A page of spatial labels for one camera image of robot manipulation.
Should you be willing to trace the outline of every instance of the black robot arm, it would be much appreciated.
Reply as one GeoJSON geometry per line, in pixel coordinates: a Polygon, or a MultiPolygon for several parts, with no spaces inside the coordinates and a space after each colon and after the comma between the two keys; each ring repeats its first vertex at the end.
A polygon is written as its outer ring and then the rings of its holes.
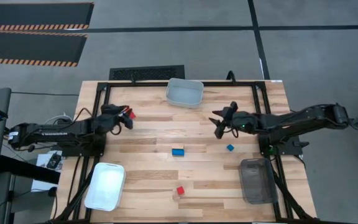
{"type": "Polygon", "coordinates": [[[278,144],[288,139],[321,128],[344,129],[349,124],[346,109],[339,105],[315,105],[301,111],[283,115],[248,113],[237,111],[236,102],[214,114],[223,117],[222,121],[210,118],[216,125],[215,136],[221,139],[229,128],[238,137],[238,131],[249,134],[265,134],[270,144],[278,144]]]}
{"type": "Polygon", "coordinates": [[[128,106],[102,105],[101,114],[82,121],[61,122],[58,124],[22,123],[10,129],[8,143],[18,149],[38,142],[56,142],[62,148],[89,147],[98,144],[120,123],[133,128],[129,118],[132,112],[128,106]]]}

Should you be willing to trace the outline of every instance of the wooden table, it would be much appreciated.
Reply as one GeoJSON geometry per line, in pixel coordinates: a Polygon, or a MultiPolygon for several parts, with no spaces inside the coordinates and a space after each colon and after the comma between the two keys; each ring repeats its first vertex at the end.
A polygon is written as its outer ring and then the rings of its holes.
{"type": "MultiPolygon", "coordinates": [[[[92,110],[97,82],[83,82],[76,113],[92,110]]],[[[282,82],[266,81],[272,113],[290,111],[282,82]]],[[[126,170],[126,182],[117,210],[93,210],[92,222],[251,222],[274,221],[271,204],[251,205],[242,198],[238,165],[243,159],[260,158],[257,136],[230,133],[222,139],[214,136],[216,118],[212,110],[221,110],[236,101],[239,110],[254,112],[252,91],[247,86],[205,87],[198,109],[167,104],[166,87],[114,87],[110,102],[130,105],[137,115],[134,129],[122,129],[118,136],[108,134],[101,162],[120,164],[126,170]],[[184,157],[172,157],[176,144],[185,146],[184,157]],[[232,152],[226,149],[234,145],[232,152]],[[178,196],[176,188],[185,194],[178,196]]],[[[58,214],[67,203],[77,158],[68,158],[58,186],[58,214]]],[[[310,215],[315,216],[303,164],[293,156],[282,156],[289,191],[310,215]]],[[[80,163],[72,195],[80,178],[80,163]]],[[[280,209],[285,207],[280,191],[280,209]]],[[[85,215],[83,201],[80,217],[85,215]]]]}

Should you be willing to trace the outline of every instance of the concrete floor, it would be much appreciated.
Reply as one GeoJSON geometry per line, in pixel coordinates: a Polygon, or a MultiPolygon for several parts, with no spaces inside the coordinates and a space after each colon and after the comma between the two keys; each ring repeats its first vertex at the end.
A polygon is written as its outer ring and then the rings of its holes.
{"type": "MultiPolygon", "coordinates": [[[[37,0],[70,2],[69,0],[37,0]]],[[[10,0],[34,2],[34,0],[10,0]]],[[[257,0],[261,26],[358,25],[358,1],[257,0]]],[[[249,26],[245,0],[95,0],[91,28],[249,26]]],[[[262,31],[271,79],[283,80],[293,110],[338,102],[358,114],[358,30],[262,31]]],[[[107,80],[113,67],[185,65],[187,78],[261,79],[252,31],[90,34],[76,68],[0,65],[0,87],[78,93],[83,80],[107,80]]],[[[73,115],[75,96],[13,95],[7,126],[73,115]]],[[[358,223],[358,131],[306,134],[307,174],[319,218],[358,223]]],[[[11,156],[7,149],[3,154],[11,156]]],[[[33,159],[36,153],[22,156],[33,159]]],[[[21,188],[29,183],[22,181],[21,188]]],[[[20,212],[16,223],[49,218],[52,201],[20,212]]]]}

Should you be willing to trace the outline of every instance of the white plastic bin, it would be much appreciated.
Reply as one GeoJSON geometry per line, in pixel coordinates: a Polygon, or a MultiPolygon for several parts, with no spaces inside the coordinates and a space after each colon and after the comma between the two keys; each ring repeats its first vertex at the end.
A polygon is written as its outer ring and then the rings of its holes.
{"type": "Polygon", "coordinates": [[[171,78],[167,87],[170,105],[197,108],[203,99],[204,84],[200,81],[171,78]]]}
{"type": "Polygon", "coordinates": [[[98,163],[93,171],[91,185],[85,198],[87,208],[112,211],[119,205],[125,182],[123,166],[98,163]]]}

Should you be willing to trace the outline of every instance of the black floor mat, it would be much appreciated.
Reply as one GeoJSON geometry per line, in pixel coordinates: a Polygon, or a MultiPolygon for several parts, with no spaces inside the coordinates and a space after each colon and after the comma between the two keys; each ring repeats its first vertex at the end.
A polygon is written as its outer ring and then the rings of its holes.
{"type": "Polygon", "coordinates": [[[0,31],[0,63],[75,67],[86,35],[0,31]]]}
{"type": "Polygon", "coordinates": [[[185,79],[184,65],[110,68],[109,80],[169,80],[185,79]]]}
{"type": "Polygon", "coordinates": [[[0,30],[88,28],[94,4],[0,4],[0,30]]]}

